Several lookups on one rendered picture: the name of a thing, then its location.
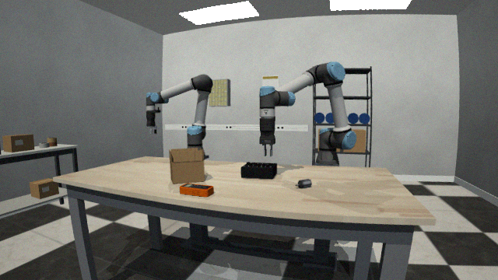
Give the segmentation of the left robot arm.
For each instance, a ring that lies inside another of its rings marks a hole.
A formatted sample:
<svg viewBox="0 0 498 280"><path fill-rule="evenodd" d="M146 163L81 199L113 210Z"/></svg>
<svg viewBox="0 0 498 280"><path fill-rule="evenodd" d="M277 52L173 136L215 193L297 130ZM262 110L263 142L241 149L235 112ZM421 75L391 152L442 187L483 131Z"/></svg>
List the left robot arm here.
<svg viewBox="0 0 498 280"><path fill-rule="evenodd" d="M348 125L345 111L342 94L344 78L345 69L337 61L316 65L305 71L298 78L277 89L274 86L262 86L259 93L260 109L275 109L275 106L292 106L295 103L295 95L293 93L297 93L307 86L324 83L324 87L328 89L335 127L320 130L319 153L316 163L337 164L338 156L336 149L349 150L356 144L356 133Z"/></svg>

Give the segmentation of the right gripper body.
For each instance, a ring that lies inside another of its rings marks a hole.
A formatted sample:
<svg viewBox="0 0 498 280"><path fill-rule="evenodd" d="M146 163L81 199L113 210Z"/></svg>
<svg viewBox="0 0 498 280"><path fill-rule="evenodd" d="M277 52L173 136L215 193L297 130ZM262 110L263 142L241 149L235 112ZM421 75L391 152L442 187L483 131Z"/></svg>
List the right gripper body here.
<svg viewBox="0 0 498 280"><path fill-rule="evenodd" d="M155 110L155 106L146 106L146 126L156 126L155 123L155 113L160 113L160 110Z"/></svg>

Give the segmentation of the brown cardboard box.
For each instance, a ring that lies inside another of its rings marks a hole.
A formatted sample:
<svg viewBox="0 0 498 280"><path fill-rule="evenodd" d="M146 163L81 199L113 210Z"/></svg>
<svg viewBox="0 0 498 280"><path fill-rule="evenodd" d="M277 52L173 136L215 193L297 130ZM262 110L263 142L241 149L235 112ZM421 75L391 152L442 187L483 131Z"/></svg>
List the brown cardboard box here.
<svg viewBox="0 0 498 280"><path fill-rule="evenodd" d="M173 184L185 184L205 181L204 170L204 150L198 148L191 149L171 149L170 165Z"/></svg>

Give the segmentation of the black lighting desk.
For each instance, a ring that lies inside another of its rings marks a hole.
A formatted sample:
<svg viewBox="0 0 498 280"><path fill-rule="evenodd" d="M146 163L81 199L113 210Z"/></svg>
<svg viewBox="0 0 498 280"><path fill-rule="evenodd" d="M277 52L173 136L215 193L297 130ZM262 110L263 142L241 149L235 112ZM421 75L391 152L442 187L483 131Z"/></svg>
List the black lighting desk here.
<svg viewBox="0 0 498 280"><path fill-rule="evenodd" d="M250 163L241 167L242 178L259 178L272 180L277 174L277 163Z"/></svg>

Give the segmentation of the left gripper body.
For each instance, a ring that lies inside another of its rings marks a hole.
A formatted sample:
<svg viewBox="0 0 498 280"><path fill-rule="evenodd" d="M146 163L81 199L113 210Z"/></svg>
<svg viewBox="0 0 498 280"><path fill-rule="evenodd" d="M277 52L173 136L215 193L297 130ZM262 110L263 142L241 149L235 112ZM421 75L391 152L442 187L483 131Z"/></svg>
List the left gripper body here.
<svg viewBox="0 0 498 280"><path fill-rule="evenodd" d="M260 109L259 144L275 144L275 109Z"/></svg>

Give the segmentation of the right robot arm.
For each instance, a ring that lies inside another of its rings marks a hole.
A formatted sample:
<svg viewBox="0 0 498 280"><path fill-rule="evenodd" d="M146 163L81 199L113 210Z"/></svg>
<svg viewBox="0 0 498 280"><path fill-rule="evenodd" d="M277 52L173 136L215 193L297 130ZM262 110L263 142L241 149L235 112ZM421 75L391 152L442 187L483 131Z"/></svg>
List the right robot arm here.
<svg viewBox="0 0 498 280"><path fill-rule="evenodd" d="M205 115L209 94L213 86L212 79L205 74L195 76L187 82L165 89L158 93L146 94L146 106L155 106L155 103L168 103L169 98L185 93L190 90L197 90L198 101L195 112L195 122L187 129L188 149L202 148L202 131L205 132Z"/></svg>

